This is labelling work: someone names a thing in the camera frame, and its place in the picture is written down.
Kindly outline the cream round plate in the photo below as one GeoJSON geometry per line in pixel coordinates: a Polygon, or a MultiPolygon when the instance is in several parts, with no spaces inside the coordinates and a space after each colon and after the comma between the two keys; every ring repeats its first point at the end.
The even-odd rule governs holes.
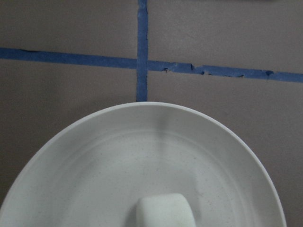
{"type": "Polygon", "coordinates": [[[284,227],[264,166],[230,129],[167,103],[116,105],[51,138],[14,181],[3,227],[134,227],[137,201],[180,193],[199,227],[284,227]]]}

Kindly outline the white steamed bun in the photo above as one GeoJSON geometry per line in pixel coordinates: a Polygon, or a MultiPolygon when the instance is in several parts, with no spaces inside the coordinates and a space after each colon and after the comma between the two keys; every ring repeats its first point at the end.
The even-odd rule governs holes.
{"type": "Polygon", "coordinates": [[[187,199],[180,193],[140,198],[135,207],[137,227],[195,227],[196,221],[187,199]]]}

